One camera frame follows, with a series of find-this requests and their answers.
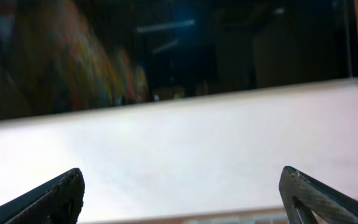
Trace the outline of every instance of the white wall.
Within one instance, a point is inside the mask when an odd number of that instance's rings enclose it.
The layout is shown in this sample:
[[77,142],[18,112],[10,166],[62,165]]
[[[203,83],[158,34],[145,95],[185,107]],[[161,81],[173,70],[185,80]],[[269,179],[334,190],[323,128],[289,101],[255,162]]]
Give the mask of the white wall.
[[0,205],[79,167],[80,221],[280,207],[287,165],[358,199],[358,80],[0,123]]

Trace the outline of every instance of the white panel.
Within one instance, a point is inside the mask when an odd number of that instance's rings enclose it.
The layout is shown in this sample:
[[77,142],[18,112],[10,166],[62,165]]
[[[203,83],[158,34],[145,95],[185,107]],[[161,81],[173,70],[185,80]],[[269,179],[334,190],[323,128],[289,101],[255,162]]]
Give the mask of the white panel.
[[0,205],[83,171],[80,221],[280,207],[284,166],[358,199],[358,81],[0,123]]

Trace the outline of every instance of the textured black surface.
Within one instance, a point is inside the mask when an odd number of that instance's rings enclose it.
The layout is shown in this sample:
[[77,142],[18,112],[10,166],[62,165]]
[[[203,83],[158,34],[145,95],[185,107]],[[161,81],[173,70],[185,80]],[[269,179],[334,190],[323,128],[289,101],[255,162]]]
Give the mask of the textured black surface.
[[76,223],[85,183],[72,169],[0,206],[0,223]]
[[330,224],[358,223],[356,200],[295,168],[284,167],[279,188],[290,223],[316,223],[311,211]]

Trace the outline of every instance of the black object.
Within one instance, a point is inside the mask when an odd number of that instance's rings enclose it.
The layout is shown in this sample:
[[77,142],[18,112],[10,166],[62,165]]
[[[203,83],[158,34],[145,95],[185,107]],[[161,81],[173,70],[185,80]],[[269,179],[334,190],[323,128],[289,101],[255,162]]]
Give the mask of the black object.
[[71,169],[0,206],[0,223],[76,223],[84,191],[81,171]]
[[358,201],[293,167],[284,167],[279,189],[290,223],[317,223],[313,212],[330,224],[358,223]]

